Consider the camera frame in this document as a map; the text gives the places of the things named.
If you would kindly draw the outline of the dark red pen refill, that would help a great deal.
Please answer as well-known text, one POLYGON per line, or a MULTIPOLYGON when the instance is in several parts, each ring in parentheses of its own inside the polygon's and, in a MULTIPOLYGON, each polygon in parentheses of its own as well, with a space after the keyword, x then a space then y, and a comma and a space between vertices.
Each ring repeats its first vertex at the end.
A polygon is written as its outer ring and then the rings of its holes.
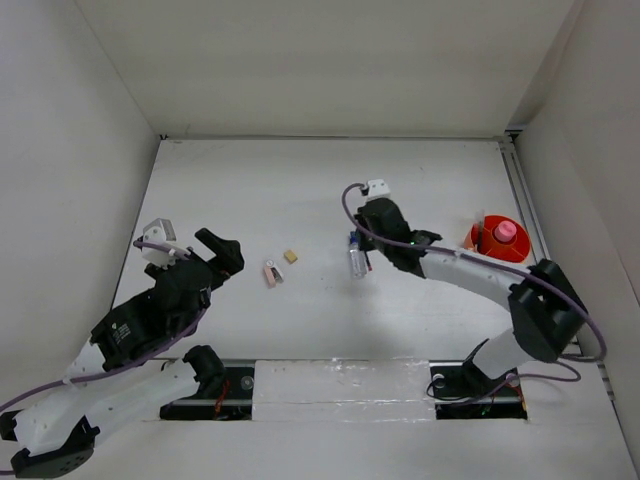
POLYGON ((373 267, 372 267, 368 252, 367 251, 363 251, 363 255, 364 255, 365 264, 367 266, 368 271, 372 272, 373 271, 373 267))

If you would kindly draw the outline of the green ink pen refill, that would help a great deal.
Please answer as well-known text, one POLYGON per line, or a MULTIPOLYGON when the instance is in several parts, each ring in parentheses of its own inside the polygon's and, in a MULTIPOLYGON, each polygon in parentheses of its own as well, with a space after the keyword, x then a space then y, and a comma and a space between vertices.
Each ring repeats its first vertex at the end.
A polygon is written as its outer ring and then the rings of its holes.
POLYGON ((482 246, 484 244, 484 239, 485 239, 485 226, 484 226, 484 224, 479 224, 478 225, 477 243, 476 243, 476 249, 477 249, 477 251, 479 253, 482 250, 482 246))

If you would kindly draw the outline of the red ink pen refill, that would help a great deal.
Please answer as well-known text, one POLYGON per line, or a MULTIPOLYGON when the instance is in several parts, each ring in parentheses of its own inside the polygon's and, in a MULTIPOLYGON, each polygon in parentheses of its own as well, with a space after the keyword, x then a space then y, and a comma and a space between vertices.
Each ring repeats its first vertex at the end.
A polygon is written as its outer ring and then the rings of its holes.
POLYGON ((478 253, 481 252, 481 248, 482 248, 485 218, 486 216, 485 216, 484 210, 480 210, 477 212, 476 218, 475 218, 476 220, 475 225, 476 225, 476 231, 477 231, 475 249, 478 253))

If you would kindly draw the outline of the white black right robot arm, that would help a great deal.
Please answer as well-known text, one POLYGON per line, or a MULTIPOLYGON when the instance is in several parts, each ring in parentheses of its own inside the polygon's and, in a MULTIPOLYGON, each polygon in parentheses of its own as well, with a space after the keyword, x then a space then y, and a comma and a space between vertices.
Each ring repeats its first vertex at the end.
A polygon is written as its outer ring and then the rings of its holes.
POLYGON ((367 199, 347 217, 361 250, 375 250, 402 272, 461 288, 509 314, 510 326, 481 341, 459 367, 473 393, 486 393, 525 363, 566 358, 567 346, 588 322, 586 307, 553 261, 523 267, 455 248, 435 232, 411 228, 385 196, 367 199))

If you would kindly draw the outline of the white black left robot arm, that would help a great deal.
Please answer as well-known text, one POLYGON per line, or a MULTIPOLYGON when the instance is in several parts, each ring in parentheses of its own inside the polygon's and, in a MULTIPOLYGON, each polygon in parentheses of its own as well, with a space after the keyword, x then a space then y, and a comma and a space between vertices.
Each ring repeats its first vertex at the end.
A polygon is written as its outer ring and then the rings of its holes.
POLYGON ((244 269, 236 240, 202 228, 204 259, 166 234, 145 233, 133 243, 147 262, 153 286, 111 309, 93 328, 64 376, 1 406, 1 438, 18 445, 6 475, 56 479, 86 463, 99 443, 148 409, 193 395, 212 396, 227 385, 223 362, 196 345, 156 375, 119 393, 113 382, 194 334, 213 292, 244 269))

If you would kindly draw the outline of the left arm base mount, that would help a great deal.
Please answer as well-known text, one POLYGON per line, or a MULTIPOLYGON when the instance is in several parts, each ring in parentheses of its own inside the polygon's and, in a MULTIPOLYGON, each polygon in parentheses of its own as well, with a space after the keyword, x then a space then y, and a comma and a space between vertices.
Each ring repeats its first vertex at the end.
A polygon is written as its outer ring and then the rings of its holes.
POLYGON ((255 386, 255 362, 223 361, 211 346, 194 346, 183 357, 196 371, 195 394, 159 410, 165 421, 250 421, 255 386))

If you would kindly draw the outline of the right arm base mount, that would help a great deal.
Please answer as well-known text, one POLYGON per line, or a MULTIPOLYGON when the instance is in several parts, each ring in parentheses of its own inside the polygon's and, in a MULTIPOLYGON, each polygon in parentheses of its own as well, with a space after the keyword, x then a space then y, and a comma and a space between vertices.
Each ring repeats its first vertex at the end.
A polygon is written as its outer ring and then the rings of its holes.
POLYGON ((506 374, 489 379, 472 364, 485 343, 486 340, 480 343, 463 361, 436 361, 429 367, 431 379, 425 394, 435 401, 437 420, 528 419, 523 392, 516 380, 497 388, 506 374))

